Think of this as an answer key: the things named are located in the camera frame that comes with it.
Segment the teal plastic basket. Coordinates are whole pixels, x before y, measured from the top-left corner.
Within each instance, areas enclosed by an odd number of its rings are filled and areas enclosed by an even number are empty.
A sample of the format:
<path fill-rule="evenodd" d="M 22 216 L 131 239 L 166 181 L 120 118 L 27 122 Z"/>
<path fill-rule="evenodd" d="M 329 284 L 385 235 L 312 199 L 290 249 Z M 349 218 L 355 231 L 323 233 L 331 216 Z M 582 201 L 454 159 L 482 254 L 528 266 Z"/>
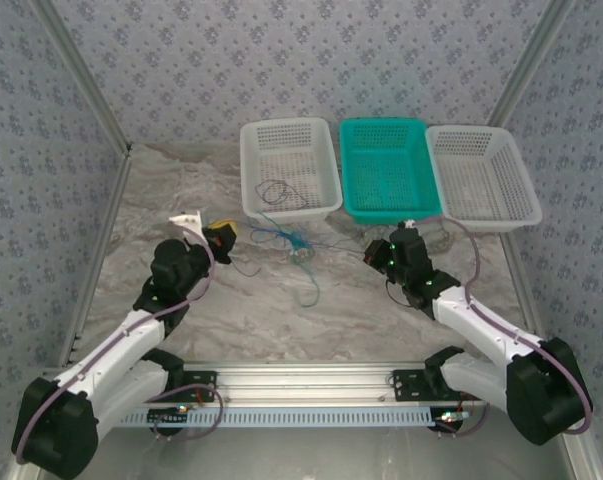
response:
<path fill-rule="evenodd" d="M 343 200 L 358 224 L 395 224 L 441 213 L 427 126 L 411 118 L 341 123 Z"/>

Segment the white connector block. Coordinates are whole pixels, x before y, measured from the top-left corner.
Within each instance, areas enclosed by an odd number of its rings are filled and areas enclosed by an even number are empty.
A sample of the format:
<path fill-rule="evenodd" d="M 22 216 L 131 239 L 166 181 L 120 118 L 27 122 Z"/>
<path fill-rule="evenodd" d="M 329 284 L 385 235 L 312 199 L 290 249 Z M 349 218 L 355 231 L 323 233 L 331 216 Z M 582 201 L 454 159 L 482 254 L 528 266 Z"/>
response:
<path fill-rule="evenodd" d="M 202 216 L 199 210 L 192 214 L 182 213 L 171 216 L 169 221 L 177 227 L 184 227 L 188 232 L 194 232 L 203 237 Z"/>

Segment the aluminium frame post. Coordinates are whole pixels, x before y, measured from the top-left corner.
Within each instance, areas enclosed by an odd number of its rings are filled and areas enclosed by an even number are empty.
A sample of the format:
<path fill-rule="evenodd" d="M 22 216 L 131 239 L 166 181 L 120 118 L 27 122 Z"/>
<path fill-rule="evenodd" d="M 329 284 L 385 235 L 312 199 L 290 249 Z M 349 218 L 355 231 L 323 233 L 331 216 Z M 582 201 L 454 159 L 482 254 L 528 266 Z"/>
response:
<path fill-rule="evenodd" d="M 52 0 L 27 0 L 113 147 L 126 157 L 130 142 Z"/>
<path fill-rule="evenodd" d="M 577 0 L 549 0 L 486 121 L 487 126 L 505 127 L 576 3 Z"/>

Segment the white plastic basket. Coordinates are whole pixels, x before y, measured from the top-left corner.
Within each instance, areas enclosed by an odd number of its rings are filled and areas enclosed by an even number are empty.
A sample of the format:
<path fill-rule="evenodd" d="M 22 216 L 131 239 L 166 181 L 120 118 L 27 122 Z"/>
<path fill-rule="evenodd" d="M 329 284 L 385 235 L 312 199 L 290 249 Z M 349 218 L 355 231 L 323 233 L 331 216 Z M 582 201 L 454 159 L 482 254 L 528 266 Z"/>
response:
<path fill-rule="evenodd" d="M 513 136 L 503 128 L 426 130 L 442 213 L 477 233 L 535 226 L 542 211 Z"/>
<path fill-rule="evenodd" d="M 281 224 L 323 220 L 343 202 L 328 123 L 316 117 L 263 120 L 240 130 L 242 207 Z"/>

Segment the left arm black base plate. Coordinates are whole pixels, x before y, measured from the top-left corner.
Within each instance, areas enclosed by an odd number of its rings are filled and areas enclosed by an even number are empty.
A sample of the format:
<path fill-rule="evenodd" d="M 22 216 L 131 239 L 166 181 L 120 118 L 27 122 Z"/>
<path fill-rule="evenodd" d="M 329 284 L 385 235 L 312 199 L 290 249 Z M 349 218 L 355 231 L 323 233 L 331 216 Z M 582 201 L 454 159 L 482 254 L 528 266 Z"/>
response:
<path fill-rule="evenodd" d="M 191 384 L 205 384 L 209 387 L 217 388 L 217 372 L 206 371 L 206 370 L 185 370 L 182 375 L 180 386 L 191 385 Z M 188 389 L 179 393 L 175 393 L 171 398 L 171 401 L 180 403 L 214 403 L 216 401 L 215 394 L 208 391 L 207 389 Z"/>

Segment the grey sheet metal panel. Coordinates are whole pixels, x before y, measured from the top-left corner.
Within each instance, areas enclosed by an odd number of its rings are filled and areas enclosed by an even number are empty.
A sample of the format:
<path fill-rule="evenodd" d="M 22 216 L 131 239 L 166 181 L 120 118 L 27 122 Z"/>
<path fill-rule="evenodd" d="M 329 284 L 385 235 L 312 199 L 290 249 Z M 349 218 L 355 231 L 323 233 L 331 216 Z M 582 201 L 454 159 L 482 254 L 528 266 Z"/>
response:
<path fill-rule="evenodd" d="M 590 436 L 537 447 L 494 412 L 475 433 L 221 428 L 182 444 L 118 429 L 76 480 L 603 480 Z"/>

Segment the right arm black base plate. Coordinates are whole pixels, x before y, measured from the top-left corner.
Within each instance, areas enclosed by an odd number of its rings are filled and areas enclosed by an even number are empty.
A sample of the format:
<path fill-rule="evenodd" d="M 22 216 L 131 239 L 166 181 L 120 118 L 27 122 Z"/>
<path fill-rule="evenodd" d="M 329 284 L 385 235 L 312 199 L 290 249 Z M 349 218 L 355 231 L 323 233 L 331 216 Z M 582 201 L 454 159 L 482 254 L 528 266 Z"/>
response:
<path fill-rule="evenodd" d="M 430 369 L 394 370 L 391 385 L 397 402 L 476 400 L 472 395 L 451 389 L 439 371 Z"/>

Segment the aluminium frame cross rail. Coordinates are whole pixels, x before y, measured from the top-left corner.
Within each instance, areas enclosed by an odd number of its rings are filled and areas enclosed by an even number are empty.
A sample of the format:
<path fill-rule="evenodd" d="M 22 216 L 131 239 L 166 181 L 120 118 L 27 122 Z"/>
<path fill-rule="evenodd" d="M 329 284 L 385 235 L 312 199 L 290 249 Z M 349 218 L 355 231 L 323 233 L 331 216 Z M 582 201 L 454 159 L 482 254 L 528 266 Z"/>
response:
<path fill-rule="evenodd" d="M 199 362 L 184 364 L 184 370 L 216 371 L 215 390 L 229 407 L 374 406 L 395 401 L 389 382 L 394 370 L 423 366 L 412 362 Z M 91 367 L 81 361 L 43 378 L 70 393 L 86 394 L 95 411 L 117 401 L 127 402 L 128 409 L 158 403 L 198 406 L 160 401 L 190 388 L 209 388 L 191 384 L 163 393 L 167 376 L 167 371 L 150 361 L 115 363 L 102 359 Z"/>

